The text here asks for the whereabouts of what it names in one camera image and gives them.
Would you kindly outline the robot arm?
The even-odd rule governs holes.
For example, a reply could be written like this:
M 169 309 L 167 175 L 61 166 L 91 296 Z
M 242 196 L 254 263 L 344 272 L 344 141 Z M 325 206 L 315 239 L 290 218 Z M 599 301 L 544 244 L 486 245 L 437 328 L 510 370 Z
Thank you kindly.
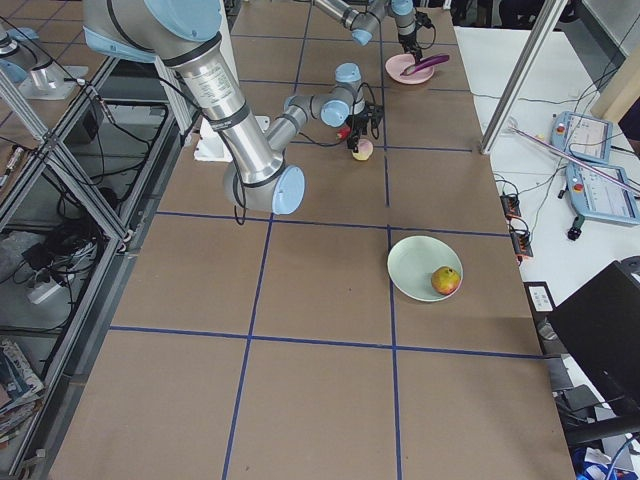
M 373 38 L 382 21 L 391 17 L 403 51 L 410 54 L 415 63 L 423 58 L 417 32 L 423 27 L 431 28 L 432 23 L 426 13 L 415 9 L 412 1 L 368 1 L 364 10 L 357 10 L 346 1 L 339 0 L 311 1 L 311 5 L 342 25 L 351 33 L 352 39 L 362 46 Z
M 287 144 L 311 120 L 340 127 L 365 106 L 354 63 L 340 65 L 327 94 L 294 96 L 262 130 L 221 52 L 217 1 L 86 1 L 87 45 L 104 55 L 160 60 L 183 78 L 233 161 L 224 175 L 228 200 L 241 208 L 290 214 L 305 192 L 302 170 L 286 163 Z

